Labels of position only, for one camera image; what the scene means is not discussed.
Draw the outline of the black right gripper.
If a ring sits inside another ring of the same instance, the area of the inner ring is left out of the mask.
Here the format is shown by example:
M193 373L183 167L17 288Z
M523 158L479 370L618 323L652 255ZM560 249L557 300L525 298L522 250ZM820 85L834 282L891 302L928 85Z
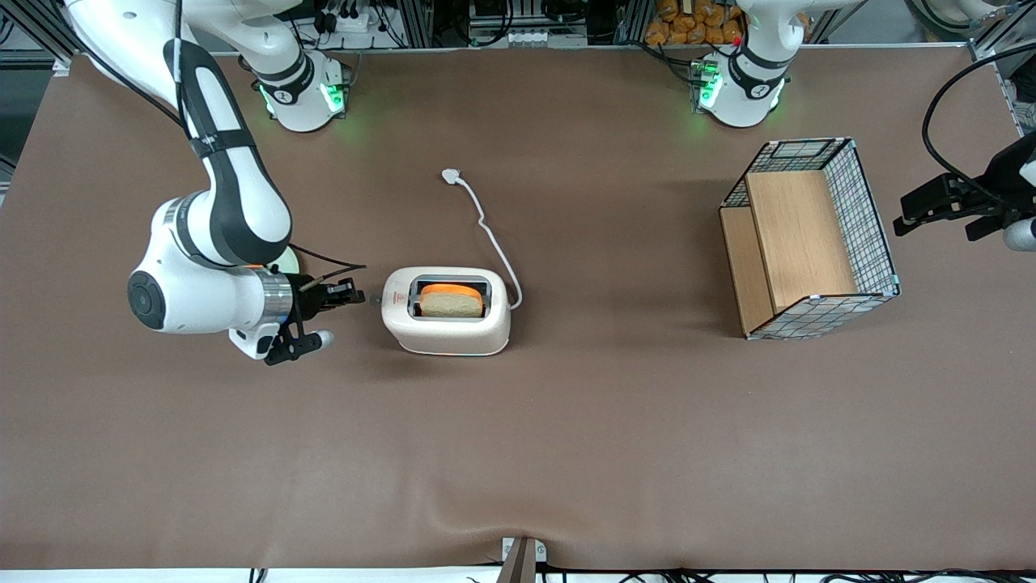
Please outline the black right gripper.
M319 313L359 304L362 296L365 296L365 291L355 286L352 278L341 279L334 284L318 283L306 291L303 290L304 285L314 281L313 276L288 278L292 291L292 307L288 313L288 322L310 321Z

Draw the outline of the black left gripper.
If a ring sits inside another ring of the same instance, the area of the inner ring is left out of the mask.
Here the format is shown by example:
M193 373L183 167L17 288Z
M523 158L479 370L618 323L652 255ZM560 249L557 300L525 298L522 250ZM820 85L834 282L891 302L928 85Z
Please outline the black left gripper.
M895 236L906 236L937 221L980 215L965 227L966 239L977 242L1006 229L1009 221L1033 218L1034 149L1032 132L994 155L982 173L982 187L987 190L999 214L981 215L987 210L987 196L953 174L944 173L900 197L902 215L893 222Z

